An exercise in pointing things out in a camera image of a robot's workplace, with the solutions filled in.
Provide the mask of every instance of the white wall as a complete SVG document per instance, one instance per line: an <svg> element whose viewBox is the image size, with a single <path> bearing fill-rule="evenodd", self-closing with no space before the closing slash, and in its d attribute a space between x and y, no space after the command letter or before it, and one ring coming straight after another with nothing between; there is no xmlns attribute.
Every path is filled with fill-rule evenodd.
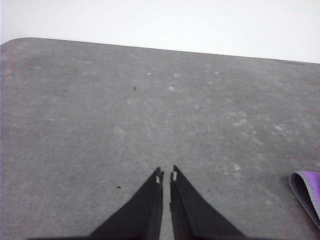
<svg viewBox="0 0 320 240"><path fill-rule="evenodd" d="M22 37L320 63L320 0L1 0Z"/></svg>

